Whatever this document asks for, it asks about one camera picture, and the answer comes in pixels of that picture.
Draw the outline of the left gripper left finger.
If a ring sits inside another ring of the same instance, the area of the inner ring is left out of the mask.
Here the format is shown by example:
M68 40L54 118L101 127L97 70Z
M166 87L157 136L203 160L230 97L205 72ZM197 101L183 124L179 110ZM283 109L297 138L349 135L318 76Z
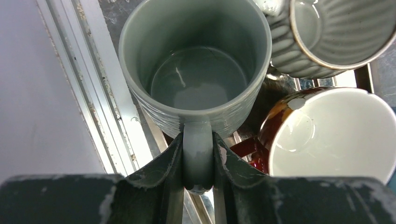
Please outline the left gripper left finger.
M121 175L19 175L0 187L3 224L180 224L183 137Z

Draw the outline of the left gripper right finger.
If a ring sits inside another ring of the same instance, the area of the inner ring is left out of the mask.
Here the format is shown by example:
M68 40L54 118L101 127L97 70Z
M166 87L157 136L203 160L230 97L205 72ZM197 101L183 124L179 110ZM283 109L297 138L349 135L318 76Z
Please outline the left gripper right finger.
M265 175L213 134L218 224L393 224L396 196L363 177Z

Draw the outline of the white bowl mug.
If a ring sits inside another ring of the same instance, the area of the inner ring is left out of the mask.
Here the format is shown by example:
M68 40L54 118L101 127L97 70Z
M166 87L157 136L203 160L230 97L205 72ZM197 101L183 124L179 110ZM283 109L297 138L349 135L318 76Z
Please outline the white bowl mug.
M372 177L388 183L396 169L396 114L358 88L316 87L278 101L259 133L234 146L273 177Z

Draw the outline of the grey-green mug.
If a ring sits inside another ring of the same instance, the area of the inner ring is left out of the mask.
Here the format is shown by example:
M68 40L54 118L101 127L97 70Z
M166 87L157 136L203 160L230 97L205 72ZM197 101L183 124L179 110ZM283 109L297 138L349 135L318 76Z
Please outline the grey-green mug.
M214 184L213 134L247 119L271 58L269 24L252 0L145 0L126 20L118 57L141 108L182 138L183 184Z

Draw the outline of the grey ribbed mug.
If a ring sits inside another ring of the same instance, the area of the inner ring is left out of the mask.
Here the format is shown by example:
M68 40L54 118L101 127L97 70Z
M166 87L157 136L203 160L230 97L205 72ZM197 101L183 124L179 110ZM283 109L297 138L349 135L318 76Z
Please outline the grey ribbed mug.
M393 0L258 0L271 30L271 65L319 79L377 59L396 37Z

